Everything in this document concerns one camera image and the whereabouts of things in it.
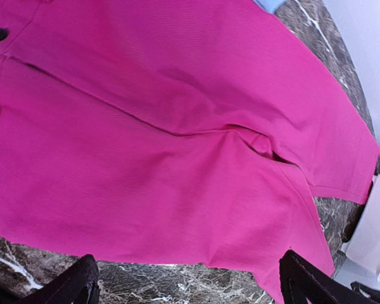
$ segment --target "light blue object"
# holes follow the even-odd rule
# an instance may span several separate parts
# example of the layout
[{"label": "light blue object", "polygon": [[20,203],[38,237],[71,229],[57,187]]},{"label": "light blue object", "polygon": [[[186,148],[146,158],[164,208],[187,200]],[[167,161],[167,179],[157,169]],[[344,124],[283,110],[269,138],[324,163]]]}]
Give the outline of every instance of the light blue object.
[{"label": "light blue object", "polygon": [[253,0],[257,5],[259,5],[263,10],[270,14],[274,14],[280,5],[286,2],[286,0]]}]

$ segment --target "white object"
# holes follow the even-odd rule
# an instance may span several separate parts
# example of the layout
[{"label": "white object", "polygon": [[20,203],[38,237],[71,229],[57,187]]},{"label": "white object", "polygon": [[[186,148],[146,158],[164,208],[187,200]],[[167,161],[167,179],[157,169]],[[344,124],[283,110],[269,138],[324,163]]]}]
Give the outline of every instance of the white object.
[{"label": "white object", "polygon": [[[355,65],[380,145],[380,0],[324,0],[324,4]],[[338,80],[350,86],[343,77]]]},{"label": "white object", "polygon": [[380,290],[380,281],[378,281],[376,275],[350,260],[345,261],[336,275],[335,281],[349,289],[352,282],[360,282],[370,288]]},{"label": "white object", "polygon": [[367,269],[380,281],[380,175],[373,185],[355,233],[346,246],[348,259]]}]

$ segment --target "pink fabric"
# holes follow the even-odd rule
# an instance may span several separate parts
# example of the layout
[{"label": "pink fabric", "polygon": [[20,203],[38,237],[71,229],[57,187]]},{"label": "pink fabric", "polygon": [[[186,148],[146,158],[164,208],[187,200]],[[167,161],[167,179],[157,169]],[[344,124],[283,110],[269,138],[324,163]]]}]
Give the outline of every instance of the pink fabric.
[{"label": "pink fabric", "polygon": [[1,27],[0,236],[252,271],[279,303],[287,249],[332,273],[312,195],[363,203],[379,148],[274,16],[250,0],[0,0]]}]

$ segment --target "marble surface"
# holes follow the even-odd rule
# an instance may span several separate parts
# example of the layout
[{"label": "marble surface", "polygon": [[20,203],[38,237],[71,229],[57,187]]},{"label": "marble surface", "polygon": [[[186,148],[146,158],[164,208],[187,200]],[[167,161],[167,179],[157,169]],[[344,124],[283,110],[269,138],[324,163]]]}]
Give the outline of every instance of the marble surface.
[{"label": "marble surface", "polygon": [[[288,0],[277,17],[339,81],[373,132],[371,117],[349,53],[321,0]],[[315,198],[336,265],[342,239],[353,232],[362,209],[347,201]],[[27,295],[48,283],[77,258],[9,244],[0,238],[0,284]],[[273,303],[247,272],[203,265],[138,265],[99,262],[100,303]]]}]

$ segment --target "pink shirt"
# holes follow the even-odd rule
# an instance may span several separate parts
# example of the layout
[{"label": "pink shirt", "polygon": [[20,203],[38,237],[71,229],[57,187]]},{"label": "pink shirt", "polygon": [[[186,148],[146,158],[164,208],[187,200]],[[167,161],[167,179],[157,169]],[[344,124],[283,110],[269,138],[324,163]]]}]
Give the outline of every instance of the pink shirt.
[{"label": "pink shirt", "polygon": [[312,196],[364,203],[379,148],[276,17],[250,0],[0,0],[0,28],[0,236],[252,271],[278,303],[287,249],[332,273]]}]

